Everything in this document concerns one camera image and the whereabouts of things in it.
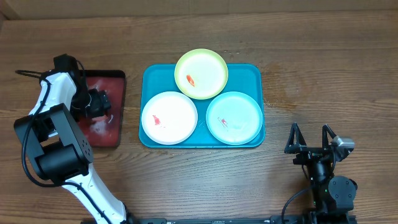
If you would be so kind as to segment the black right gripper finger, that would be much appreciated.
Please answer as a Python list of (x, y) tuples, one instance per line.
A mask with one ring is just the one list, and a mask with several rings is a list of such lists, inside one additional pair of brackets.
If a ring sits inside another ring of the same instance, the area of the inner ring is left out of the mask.
[(296, 122), (292, 123), (284, 152), (286, 154), (298, 154), (301, 153), (306, 146), (307, 143), (303, 138), (298, 124)]
[(326, 148), (329, 145), (329, 136), (334, 139), (336, 134), (332, 131), (329, 125), (324, 124), (322, 127), (322, 148)]

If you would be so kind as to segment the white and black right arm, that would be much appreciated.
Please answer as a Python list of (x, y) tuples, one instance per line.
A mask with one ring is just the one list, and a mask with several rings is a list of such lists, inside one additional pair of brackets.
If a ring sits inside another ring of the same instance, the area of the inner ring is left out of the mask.
[(293, 164), (300, 165), (310, 181), (316, 215), (345, 215), (354, 209), (357, 183), (334, 174), (336, 164), (346, 159), (354, 146), (351, 138), (340, 137), (325, 124), (322, 127), (322, 145), (310, 147), (298, 124), (292, 124), (284, 152), (295, 155)]

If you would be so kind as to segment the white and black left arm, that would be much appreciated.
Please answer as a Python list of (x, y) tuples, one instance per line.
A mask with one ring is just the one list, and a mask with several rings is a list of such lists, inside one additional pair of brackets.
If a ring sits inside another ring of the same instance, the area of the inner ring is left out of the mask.
[(94, 223), (134, 223), (125, 204), (96, 172), (94, 148), (121, 140), (126, 76), (121, 70), (86, 70), (67, 54), (45, 72), (20, 70), (38, 79), (41, 91), (30, 113), (14, 123), (22, 168), (43, 188), (63, 187), (91, 213)]

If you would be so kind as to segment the white plate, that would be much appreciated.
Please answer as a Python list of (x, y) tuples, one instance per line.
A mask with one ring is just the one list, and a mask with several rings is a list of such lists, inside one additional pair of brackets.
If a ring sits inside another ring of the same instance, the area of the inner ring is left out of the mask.
[(198, 122), (193, 101), (176, 91), (153, 96), (144, 106), (141, 124), (144, 133), (154, 142), (174, 145), (188, 139)]

